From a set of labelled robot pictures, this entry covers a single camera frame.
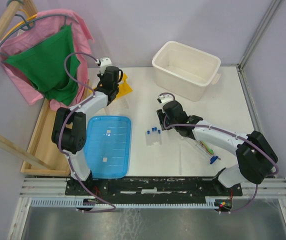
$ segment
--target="green cloth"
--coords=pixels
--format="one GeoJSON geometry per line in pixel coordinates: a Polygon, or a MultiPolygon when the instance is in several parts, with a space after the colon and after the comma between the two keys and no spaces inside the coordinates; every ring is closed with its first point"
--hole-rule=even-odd
{"type": "MultiPolygon", "coordinates": [[[[9,56],[5,62],[22,71],[32,86],[44,94],[45,98],[55,99],[68,106],[79,89],[78,84],[70,79],[64,70],[64,60],[73,52],[72,28],[67,25],[36,46],[9,56]]],[[[66,64],[74,77],[79,65],[75,55],[71,56],[66,64]]]]}

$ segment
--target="wooden rack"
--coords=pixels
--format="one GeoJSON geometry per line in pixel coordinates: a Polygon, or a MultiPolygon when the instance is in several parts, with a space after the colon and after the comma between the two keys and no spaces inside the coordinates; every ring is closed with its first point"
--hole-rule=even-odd
{"type": "MultiPolygon", "coordinates": [[[[24,4],[16,0],[10,2],[0,17],[0,40],[20,7],[28,14],[27,17],[38,12],[33,0],[22,0],[22,2],[24,4]]],[[[84,97],[88,95],[89,91],[85,91],[84,97]]],[[[56,112],[50,109],[50,102],[45,99],[27,150],[0,135],[0,148],[24,161],[22,173],[40,176],[68,176],[70,174],[64,155],[51,141],[55,115],[56,112]]]]}

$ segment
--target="blue cap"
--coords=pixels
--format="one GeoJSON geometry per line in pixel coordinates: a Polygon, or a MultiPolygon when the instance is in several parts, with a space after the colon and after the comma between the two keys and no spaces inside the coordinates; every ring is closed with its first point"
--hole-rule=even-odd
{"type": "Polygon", "coordinates": [[[209,164],[213,164],[218,158],[219,158],[219,156],[211,157],[211,159],[209,160],[209,164]]]}

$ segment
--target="blue tray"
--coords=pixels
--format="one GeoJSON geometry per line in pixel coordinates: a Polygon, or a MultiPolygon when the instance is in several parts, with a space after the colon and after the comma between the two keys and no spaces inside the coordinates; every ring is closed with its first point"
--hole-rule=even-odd
{"type": "Polygon", "coordinates": [[[94,116],[88,121],[83,150],[93,178],[119,179],[127,174],[131,125],[126,116],[94,116]]]}

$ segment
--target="white wall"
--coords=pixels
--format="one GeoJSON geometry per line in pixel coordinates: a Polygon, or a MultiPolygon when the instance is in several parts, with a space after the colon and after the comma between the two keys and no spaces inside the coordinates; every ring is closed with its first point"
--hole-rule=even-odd
{"type": "MultiPolygon", "coordinates": [[[[0,0],[0,16],[6,1],[0,0]]],[[[30,107],[0,69],[0,134],[26,149],[41,102],[30,107]]],[[[0,240],[6,239],[18,202],[24,175],[22,161],[0,149],[0,240]]]]}
{"type": "Polygon", "coordinates": [[[97,58],[147,67],[167,41],[238,64],[272,0],[36,0],[39,11],[65,8],[88,25],[97,58]]]}
{"type": "Polygon", "coordinates": [[[286,1],[261,39],[246,78],[265,136],[286,178],[286,1]]]}

